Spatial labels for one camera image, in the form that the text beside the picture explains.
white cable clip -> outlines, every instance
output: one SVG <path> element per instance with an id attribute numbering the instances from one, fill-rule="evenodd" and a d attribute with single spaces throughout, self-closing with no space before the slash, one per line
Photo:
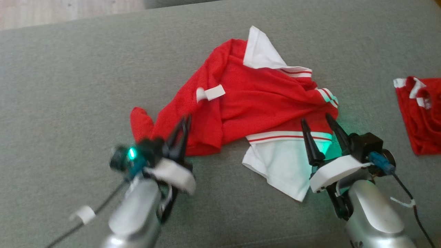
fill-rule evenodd
<path id="1" fill-rule="evenodd" d="M 395 199 L 395 198 L 393 198 L 393 197 L 390 197 L 390 199 L 391 199 L 392 201 L 394 201 L 394 202 L 396 202 L 396 203 L 399 203 L 399 204 L 401 204 L 401 205 L 403 205 L 403 206 L 405 206 L 405 207 L 408 207 L 408 208 L 413 208 L 413 206 L 416 205 L 416 203 L 415 203 L 415 199 L 412 199 L 412 201 L 411 201 L 410 204 L 403 203 L 403 202 L 401 202 L 401 201 L 399 201 L 399 200 L 397 200 L 397 199 Z"/>
<path id="2" fill-rule="evenodd" d="M 73 221 L 76 216 L 80 217 L 84 224 L 87 224 L 95 218 L 96 214 L 90 206 L 82 206 L 69 217 L 69 220 Z"/>

cable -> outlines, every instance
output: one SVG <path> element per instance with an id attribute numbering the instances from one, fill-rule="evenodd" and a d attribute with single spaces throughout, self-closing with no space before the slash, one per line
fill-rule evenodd
<path id="1" fill-rule="evenodd" d="M 407 193 L 407 195 L 411 198 L 411 200 L 413 200 L 414 198 L 413 198 L 412 194 L 409 192 L 409 190 L 406 188 L 406 186 L 404 186 L 403 182 L 401 182 L 401 180 L 398 178 L 398 176 L 395 174 L 395 172 L 392 172 L 392 175 L 395 178 L 395 180 L 400 184 L 400 186 L 403 188 L 403 190 Z M 416 210 L 416 205 L 413 206 L 413 210 L 414 210 L 414 215 L 415 215 L 416 222 L 418 223 L 418 226 L 420 227 L 422 233 L 424 234 L 424 236 L 426 236 L 426 239 L 429 242 L 430 246 L 432 248 L 435 248 L 435 244 L 432 242 L 432 240 L 430 239 L 430 237 L 427 234 L 426 230 L 422 226 L 421 221 L 419 220 L 418 212 Z"/>
<path id="2" fill-rule="evenodd" d="M 112 200 L 112 198 L 115 197 L 115 195 L 123 189 L 124 185 L 127 183 L 127 179 L 124 179 L 117 187 L 116 189 L 106 198 L 106 200 L 97 208 L 95 211 L 95 214 L 98 215 L 106 206 L 107 204 Z M 52 248 L 55 247 L 57 244 L 59 244 L 61 241 L 63 241 L 65 238 L 69 237 L 70 235 L 74 234 L 76 231 L 80 230 L 84 226 L 84 223 L 81 222 L 78 225 L 76 225 L 74 228 L 70 229 L 63 235 L 59 236 L 57 239 L 52 241 L 48 246 L 45 248 Z"/>

couch cushion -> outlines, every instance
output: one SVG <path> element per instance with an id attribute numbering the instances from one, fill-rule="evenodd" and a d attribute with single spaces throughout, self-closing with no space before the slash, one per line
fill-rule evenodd
<path id="1" fill-rule="evenodd" d="M 412 153 L 392 84 L 441 76 L 439 23 L 433 0 L 225 0 L 1 32 L 0 246 L 43 247 L 80 206 L 96 208 L 121 180 L 108 161 L 132 142 L 130 110 L 156 116 L 213 48 L 251 25 L 287 64 L 313 69 L 348 132 L 384 139 L 439 237 L 441 157 Z M 247 148 L 242 139 L 191 159 L 196 194 L 178 197 L 159 247 L 350 247 L 326 194 L 298 203 L 277 191 L 241 165 Z M 392 178 L 377 184 L 406 199 Z M 60 247 L 98 247 L 121 199 Z M 412 211 L 395 207 L 422 238 Z"/>

white stripe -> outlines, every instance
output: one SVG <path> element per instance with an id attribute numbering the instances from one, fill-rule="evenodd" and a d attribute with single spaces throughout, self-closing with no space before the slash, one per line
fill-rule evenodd
<path id="1" fill-rule="evenodd" d="M 331 96 L 331 99 L 335 100 L 335 102 L 338 104 L 337 97 L 334 96 L 330 90 L 328 90 L 328 89 L 326 89 L 326 88 L 323 88 L 323 90 L 326 91 L 326 92 L 328 92 L 328 94 Z"/>
<path id="2" fill-rule="evenodd" d="M 423 107 L 425 109 L 430 109 L 432 107 L 429 99 L 416 98 L 416 103 L 418 104 L 418 106 Z"/>
<path id="3" fill-rule="evenodd" d="M 332 104 L 332 106 L 334 106 L 336 109 L 338 109 L 338 105 L 337 104 L 335 104 L 335 102 L 334 101 L 331 101 L 330 102 L 331 104 Z"/>
<path id="4" fill-rule="evenodd" d="M 281 70 L 281 72 L 292 78 L 310 78 L 312 75 L 310 73 L 298 73 L 298 74 L 289 74 Z"/>
<path id="5" fill-rule="evenodd" d="M 261 144 L 261 143 L 266 143 L 266 142 L 274 142 L 274 141 L 280 141 L 280 140 L 296 140 L 296 141 L 301 141 L 304 142 L 303 138 L 291 138 L 291 137 L 283 137 L 283 138 L 270 138 L 270 139 L 262 139 L 262 140 L 257 140 L 257 141 L 250 141 L 250 145 L 255 145 L 255 144 Z M 318 142 L 322 142 L 322 143 L 331 143 L 331 140 L 326 140 L 326 139 L 315 139 L 313 138 L 313 140 L 318 143 Z"/>
<path id="6" fill-rule="evenodd" d="M 254 140 L 254 139 L 264 139 L 269 137 L 275 137 L 275 136 L 302 136 L 303 132 L 299 131 L 271 131 L 271 132 L 264 132 L 264 133 L 257 133 L 247 136 L 247 140 Z M 311 135 L 313 137 L 319 137 L 319 138 L 325 138 L 325 139 L 332 139 L 332 134 L 329 133 L 323 133 L 323 132 L 311 132 Z"/>
<path id="7" fill-rule="evenodd" d="M 328 95 L 323 91 L 323 89 L 318 89 L 318 92 L 320 92 L 321 96 L 325 100 L 325 102 L 329 102 L 331 99 L 328 97 Z"/>
<path id="8" fill-rule="evenodd" d="M 393 86 L 395 88 L 403 88 L 406 86 L 406 79 L 394 79 Z"/>
<path id="9" fill-rule="evenodd" d="M 421 81 L 419 81 L 418 78 L 414 78 L 414 80 L 415 80 L 415 85 L 409 94 L 410 99 L 415 99 L 416 95 L 418 94 L 418 91 L 420 89 L 426 87 L 426 85 L 424 83 L 422 83 Z"/>
<path id="10" fill-rule="evenodd" d="M 294 66 L 294 67 L 287 66 L 287 67 L 281 67 L 281 69 L 284 69 L 285 71 L 288 71 L 288 72 L 309 71 L 312 73 L 311 69 L 306 68 L 306 67 L 301 67 L 301 66 Z"/>

floor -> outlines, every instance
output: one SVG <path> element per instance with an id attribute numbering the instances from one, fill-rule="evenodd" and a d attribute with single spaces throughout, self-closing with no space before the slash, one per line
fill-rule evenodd
<path id="1" fill-rule="evenodd" d="M 144 0 L 0 0 L 0 30 L 144 9 Z"/>

